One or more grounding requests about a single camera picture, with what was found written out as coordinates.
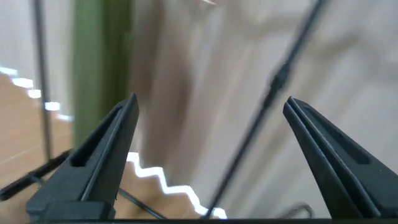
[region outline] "white curtain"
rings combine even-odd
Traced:
[[[0,72],[12,78],[24,78],[15,81],[20,86],[40,90],[33,3],[31,0],[2,0],[0,3]],[[73,1],[44,0],[43,3],[50,101],[61,105],[60,114],[71,116]]]
[[[256,114],[273,70],[314,1],[136,0],[132,150],[209,204]],[[395,172],[398,16],[395,0],[330,1],[286,91],[253,142],[221,207],[229,218],[272,218],[298,202],[329,217],[282,115],[311,104]]]

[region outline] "green curtain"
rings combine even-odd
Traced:
[[[127,96],[131,0],[76,0],[73,32],[74,145]]]

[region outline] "wavy light strip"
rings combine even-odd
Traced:
[[[166,178],[163,172],[163,168],[161,167],[150,167],[143,169],[139,164],[139,154],[137,152],[129,152],[127,155],[127,161],[134,163],[134,168],[136,175],[138,177],[150,177],[156,175],[159,178],[160,186],[162,187],[163,193],[165,194],[178,194],[183,193],[187,194],[188,198],[191,201],[195,211],[200,215],[204,215],[207,212],[207,208],[200,205],[200,201],[198,196],[195,194],[193,189],[188,185],[174,186],[168,187],[166,183]],[[213,210],[213,215],[217,216],[221,219],[227,219],[225,211],[222,208],[215,208]]]
[[[12,83],[16,86],[20,86],[28,89],[27,94],[29,97],[33,99],[38,99],[42,97],[41,91],[34,89],[33,80],[28,78],[19,78],[17,77],[18,71],[12,68],[6,68],[0,66],[0,73],[6,74],[10,76]],[[60,109],[60,103],[58,102],[46,102],[45,109],[50,111],[58,111]],[[58,114],[58,119],[62,119],[64,121],[73,121],[73,116]],[[150,177],[156,175],[159,178],[160,186],[162,187],[162,191],[164,194],[187,194],[188,198],[191,201],[195,211],[200,215],[204,215],[208,209],[200,205],[200,201],[198,196],[195,194],[193,189],[188,185],[181,186],[167,186],[166,177],[163,172],[163,168],[161,167],[150,167],[150,168],[141,168],[139,164],[139,154],[137,152],[129,152],[127,155],[127,161],[133,162],[135,173],[138,177]],[[213,210],[213,215],[219,217],[220,219],[227,219],[225,211],[222,208],[215,208]]]

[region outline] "floor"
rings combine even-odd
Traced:
[[[45,162],[42,149],[41,116],[37,100],[26,89],[15,86],[9,77],[0,75],[0,187],[23,176]],[[52,114],[53,154],[71,148],[71,124]],[[134,164],[127,162],[121,188],[167,218],[198,218],[187,195],[165,195],[157,177],[140,178]],[[34,184],[13,198],[0,202],[0,220],[26,223],[26,201],[39,188]],[[118,195],[114,207],[116,218],[153,218],[138,206]]]

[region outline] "wooden floor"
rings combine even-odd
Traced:
[[[0,74],[0,187],[45,162],[39,104],[29,98],[26,91]],[[71,148],[72,131],[70,123],[60,121],[55,115],[52,114],[52,138],[53,153],[57,156]],[[167,218],[199,217],[187,195],[165,195],[159,186],[157,177],[138,178],[132,162],[126,164],[121,188]],[[0,202],[0,221],[28,222],[25,203],[38,188],[34,184],[13,198]],[[116,218],[153,218],[120,195],[114,207]]]

